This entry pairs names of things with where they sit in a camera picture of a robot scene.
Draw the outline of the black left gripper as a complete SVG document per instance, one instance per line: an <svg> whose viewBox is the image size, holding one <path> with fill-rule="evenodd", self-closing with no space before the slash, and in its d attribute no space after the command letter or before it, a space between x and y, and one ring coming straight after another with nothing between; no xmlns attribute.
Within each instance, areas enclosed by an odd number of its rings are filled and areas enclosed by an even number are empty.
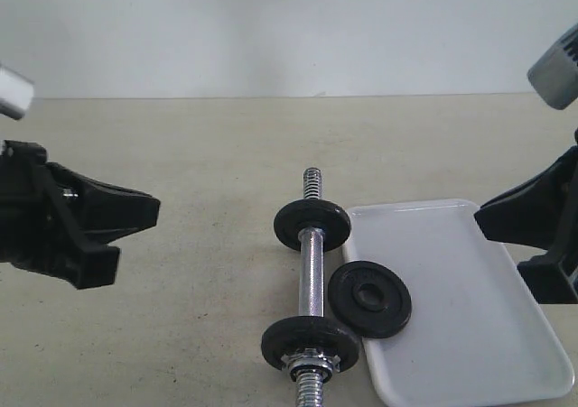
<svg viewBox="0 0 578 407"><path fill-rule="evenodd" d="M78 290L115 282L109 244L155 227L161 201L81 175L37 143L1 142L1 260Z"/></svg>

